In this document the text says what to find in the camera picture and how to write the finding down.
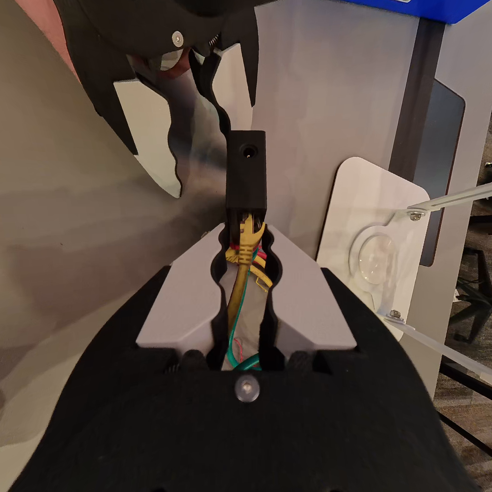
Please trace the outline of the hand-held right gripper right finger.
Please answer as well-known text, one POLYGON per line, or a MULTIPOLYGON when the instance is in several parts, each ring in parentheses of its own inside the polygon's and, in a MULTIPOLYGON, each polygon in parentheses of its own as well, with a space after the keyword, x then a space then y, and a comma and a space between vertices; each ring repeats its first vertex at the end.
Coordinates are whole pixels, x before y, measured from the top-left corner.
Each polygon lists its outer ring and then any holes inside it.
POLYGON ((262 370, 283 370, 296 352, 348 351, 357 342, 322 268, 274 226, 262 236, 272 281, 259 334, 262 370))

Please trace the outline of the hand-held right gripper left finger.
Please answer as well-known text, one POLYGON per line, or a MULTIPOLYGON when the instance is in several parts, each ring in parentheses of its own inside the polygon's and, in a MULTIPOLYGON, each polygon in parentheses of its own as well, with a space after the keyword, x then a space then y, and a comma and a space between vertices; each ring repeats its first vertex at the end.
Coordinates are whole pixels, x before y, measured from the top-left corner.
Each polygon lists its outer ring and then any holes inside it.
POLYGON ((228 226, 218 224, 175 259, 139 332, 140 348, 190 350, 221 370, 228 348, 227 300, 220 280, 227 272, 228 226))

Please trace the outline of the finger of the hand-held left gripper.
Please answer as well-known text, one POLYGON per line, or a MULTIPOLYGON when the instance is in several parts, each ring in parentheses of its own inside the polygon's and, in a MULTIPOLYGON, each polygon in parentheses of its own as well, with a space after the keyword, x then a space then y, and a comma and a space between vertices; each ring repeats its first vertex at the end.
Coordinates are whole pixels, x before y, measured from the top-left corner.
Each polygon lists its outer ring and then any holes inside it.
POLYGON ((157 185, 180 198, 177 160, 169 147, 171 113, 167 100, 137 78, 113 85, 136 146, 135 158, 157 185))
POLYGON ((207 57, 191 50, 188 60, 199 94, 218 114, 220 131, 249 131, 253 104, 240 43, 215 48, 207 57))

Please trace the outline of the black ethernet port block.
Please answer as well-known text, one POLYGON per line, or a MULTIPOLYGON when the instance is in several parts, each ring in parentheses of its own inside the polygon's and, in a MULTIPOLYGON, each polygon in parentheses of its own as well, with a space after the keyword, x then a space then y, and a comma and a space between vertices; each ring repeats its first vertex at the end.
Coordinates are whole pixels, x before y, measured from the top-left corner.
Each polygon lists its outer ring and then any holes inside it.
POLYGON ((266 133, 230 131, 226 154, 226 215, 231 237, 237 242, 243 215, 263 222, 267 212, 266 133))

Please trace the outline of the person's left hand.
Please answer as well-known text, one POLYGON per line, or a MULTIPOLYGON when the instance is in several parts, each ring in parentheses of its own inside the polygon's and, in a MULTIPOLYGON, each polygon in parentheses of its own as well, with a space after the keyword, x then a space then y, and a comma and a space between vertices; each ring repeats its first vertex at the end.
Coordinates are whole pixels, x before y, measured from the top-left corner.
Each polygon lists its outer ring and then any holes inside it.
POLYGON ((82 84, 78 68, 77 41, 84 26, 79 1, 52 1, 51 28, 54 47, 69 66, 78 82, 82 84))

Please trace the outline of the white base clear stand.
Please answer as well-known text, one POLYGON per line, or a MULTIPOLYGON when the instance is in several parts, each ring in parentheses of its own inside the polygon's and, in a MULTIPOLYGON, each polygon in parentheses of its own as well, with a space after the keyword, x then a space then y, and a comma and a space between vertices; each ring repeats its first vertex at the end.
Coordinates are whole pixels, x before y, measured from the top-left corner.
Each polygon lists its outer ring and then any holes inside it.
POLYGON ((360 157, 339 166, 316 255, 399 341, 407 334, 491 383, 491 369, 406 323, 429 217, 491 196, 491 184, 429 199, 420 186, 360 157))

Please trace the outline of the black office chair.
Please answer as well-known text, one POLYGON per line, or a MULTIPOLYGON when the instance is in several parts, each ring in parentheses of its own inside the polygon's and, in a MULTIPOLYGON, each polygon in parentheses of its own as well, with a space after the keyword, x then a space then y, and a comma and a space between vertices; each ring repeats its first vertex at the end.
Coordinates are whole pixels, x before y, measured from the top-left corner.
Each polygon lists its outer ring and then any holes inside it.
POLYGON ((468 306, 450 317, 449 326, 466 319, 473 319, 468 337, 459 333, 453 336, 454 340, 471 345, 491 317, 491 275, 483 250, 464 247, 462 256, 476 259, 478 277, 475 282, 458 277, 456 287, 462 294, 458 294, 457 300, 467 302, 468 306))

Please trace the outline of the blue plastic bin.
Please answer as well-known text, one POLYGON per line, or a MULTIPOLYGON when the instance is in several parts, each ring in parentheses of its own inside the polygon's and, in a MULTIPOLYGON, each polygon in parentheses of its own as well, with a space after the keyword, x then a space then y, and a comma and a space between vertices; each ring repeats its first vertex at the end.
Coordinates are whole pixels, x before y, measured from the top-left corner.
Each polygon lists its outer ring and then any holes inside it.
POLYGON ((463 16, 458 1, 347 1, 404 15, 456 24, 463 16))

